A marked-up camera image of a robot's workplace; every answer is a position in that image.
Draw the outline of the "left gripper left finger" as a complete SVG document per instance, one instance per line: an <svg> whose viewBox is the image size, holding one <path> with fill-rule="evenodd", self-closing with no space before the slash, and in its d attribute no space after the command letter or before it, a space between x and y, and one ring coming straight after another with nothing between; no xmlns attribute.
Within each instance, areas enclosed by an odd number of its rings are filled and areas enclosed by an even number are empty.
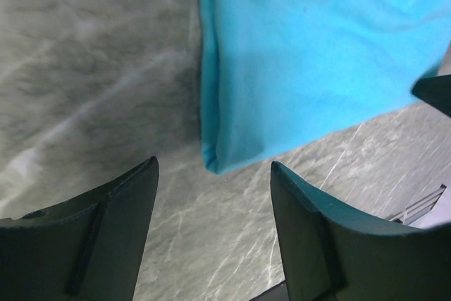
<svg viewBox="0 0 451 301"><path fill-rule="evenodd" d="M131 300L159 181L152 157L53 206L1 220L2 300Z"/></svg>

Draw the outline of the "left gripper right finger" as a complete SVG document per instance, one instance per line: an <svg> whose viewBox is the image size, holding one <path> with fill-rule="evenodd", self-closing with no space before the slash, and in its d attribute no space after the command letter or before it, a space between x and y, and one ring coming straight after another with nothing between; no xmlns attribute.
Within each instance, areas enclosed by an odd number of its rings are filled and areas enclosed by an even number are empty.
<svg viewBox="0 0 451 301"><path fill-rule="evenodd" d="M450 226L426 230L360 211L271 165L291 300L449 300Z"/></svg>

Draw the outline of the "turquoise t shirt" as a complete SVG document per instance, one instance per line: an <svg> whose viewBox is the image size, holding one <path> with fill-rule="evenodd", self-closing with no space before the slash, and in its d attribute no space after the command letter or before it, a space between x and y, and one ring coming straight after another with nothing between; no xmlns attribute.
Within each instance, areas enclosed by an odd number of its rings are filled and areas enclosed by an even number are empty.
<svg viewBox="0 0 451 301"><path fill-rule="evenodd" d="M414 102L450 0L199 0L201 139L217 174Z"/></svg>

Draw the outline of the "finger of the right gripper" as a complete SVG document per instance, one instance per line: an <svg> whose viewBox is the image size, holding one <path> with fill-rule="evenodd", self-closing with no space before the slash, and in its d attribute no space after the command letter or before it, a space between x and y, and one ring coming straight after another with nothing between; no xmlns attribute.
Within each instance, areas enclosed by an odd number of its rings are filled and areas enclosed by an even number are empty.
<svg viewBox="0 0 451 301"><path fill-rule="evenodd" d="M421 78L414 84L412 94L451 117L451 75Z"/></svg>

